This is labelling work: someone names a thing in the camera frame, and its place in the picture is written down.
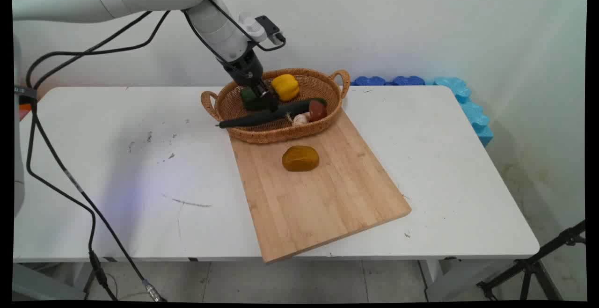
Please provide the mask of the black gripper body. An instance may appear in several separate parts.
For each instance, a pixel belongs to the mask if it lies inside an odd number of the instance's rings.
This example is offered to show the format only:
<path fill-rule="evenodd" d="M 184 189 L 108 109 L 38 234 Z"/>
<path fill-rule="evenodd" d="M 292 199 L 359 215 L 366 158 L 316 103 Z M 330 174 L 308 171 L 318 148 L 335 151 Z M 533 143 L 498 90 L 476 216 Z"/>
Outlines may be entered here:
<path fill-rule="evenodd" d="M 253 90 L 254 81 L 263 81 L 263 65 L 254 50 L 246 50 L 235 61 L 224 62 L 223 68 L 238 86 Z"/>

